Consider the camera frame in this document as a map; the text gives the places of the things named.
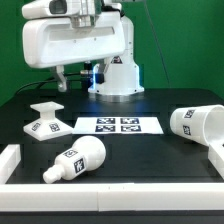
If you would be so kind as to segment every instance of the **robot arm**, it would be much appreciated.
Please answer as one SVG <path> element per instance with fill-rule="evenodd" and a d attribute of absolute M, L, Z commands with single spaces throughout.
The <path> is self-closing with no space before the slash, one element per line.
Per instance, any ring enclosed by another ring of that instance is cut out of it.
<path fill-rule="evenodd" d="M 121 4 L 108 0 L 102 8 L 105 11 L 100 0 L 36 0 L 25 5 L 23 15 L 31 19 L 23 28 L 25 61 L 33 68 L 55 67 L 59 90 L 66 91 L 64 65 L 104 59 L 93 69 L 90 95 L 129 99 L 144 91 L 133 60 L 133 24 L 121 18 Z"/>

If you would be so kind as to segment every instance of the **white cup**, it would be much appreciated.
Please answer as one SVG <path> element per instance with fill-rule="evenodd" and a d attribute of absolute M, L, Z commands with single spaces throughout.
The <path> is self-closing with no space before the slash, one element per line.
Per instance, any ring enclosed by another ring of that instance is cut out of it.
<path fill-rule="evenodd" d="M 176 109 L 170 118 L 171 130 L 184 138 L 209 146 L 224 140 L 224 107 L 209 105 Z"/>

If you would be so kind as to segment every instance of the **green wall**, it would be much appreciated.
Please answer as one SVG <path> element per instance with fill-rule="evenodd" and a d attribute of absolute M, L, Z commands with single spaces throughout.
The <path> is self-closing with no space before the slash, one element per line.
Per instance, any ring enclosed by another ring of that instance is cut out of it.
<path fill-rule="evenodd" d="M 1 0 L 0 105 L 24 84 L 50 76 L 23 58 L 21 8 L 29 0 Z M 147 0 L 171 88 L 205 88 L 224 97 L 224 1 Z M 144 2 L 123 3 L 135 26 L 135 61 L 146 88 L 168 83 Z M 77 70 L 80 66 L 69 66 Z"/>

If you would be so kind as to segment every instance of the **white bottle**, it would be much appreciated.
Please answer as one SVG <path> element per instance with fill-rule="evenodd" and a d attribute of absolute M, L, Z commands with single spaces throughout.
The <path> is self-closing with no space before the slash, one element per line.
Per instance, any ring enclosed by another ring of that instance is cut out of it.
<path fill-rule="evenodd" d="M 55 158 L 55 165 L 44 174 L 44 181 L 51 184 L 61 178 L 72 180 L 84 171 L 97 169 L 106 157 L 104 144 L 96 137 L 84 136 Z"/>

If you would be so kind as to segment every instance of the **black tabletop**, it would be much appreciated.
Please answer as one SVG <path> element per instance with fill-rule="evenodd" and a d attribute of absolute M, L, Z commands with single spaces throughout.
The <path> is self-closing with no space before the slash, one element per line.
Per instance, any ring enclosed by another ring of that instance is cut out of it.
<path fill-rule="evenodd" d="M 39 118 L 31 104 L 54 101 L 64 106 L 56 117 L 74 127 L 78 117 L 157 117 L 163 135 L 100 134 L 106 159 L 97 170 L 85 172 L 72 181 L 57 183 L 197 183 L 223 182 L 208 160 L 208 147 L 174 135 L 169 120 L 180 107 L 223 104 L 223 99 L 201 89 L 151 89 L 142 98 L 125 103 L 95 101 L 88 93 L 73 90 L 28 90 L 14 96 L 0 108 L 0 149 L 20 144 L 22 159 L 8 184 L 45 184 L 42 178 L 55 157 L 70 148 L 83 135 L 67 135 L 38 141 L 23 132 L 23 126 Z M 222 211 L 170 212 L 69 212 L 69 213 L 1 213 L 10 223 L 211 223 L 224 220 Z"/>

